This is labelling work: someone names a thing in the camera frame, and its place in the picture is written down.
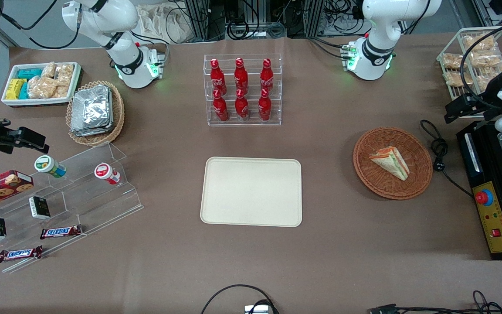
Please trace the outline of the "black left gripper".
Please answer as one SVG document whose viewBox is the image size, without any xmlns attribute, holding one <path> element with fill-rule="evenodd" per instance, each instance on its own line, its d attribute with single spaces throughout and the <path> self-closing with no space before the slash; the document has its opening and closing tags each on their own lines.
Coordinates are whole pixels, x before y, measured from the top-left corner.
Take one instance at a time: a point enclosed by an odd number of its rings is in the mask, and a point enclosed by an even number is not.
<svg viewBox="0 0 502 314">
<path fill-rule="evenodd" d="M 487 87 L 477 95 L 474 90 L 470 94 L 462 94 L 445 105 L 444 121 L 446 124 L 465 116 L 482 116 L 490 121 L 502 116 L 502 100 L 498 97 L 501 87 Z"/>
</svg>

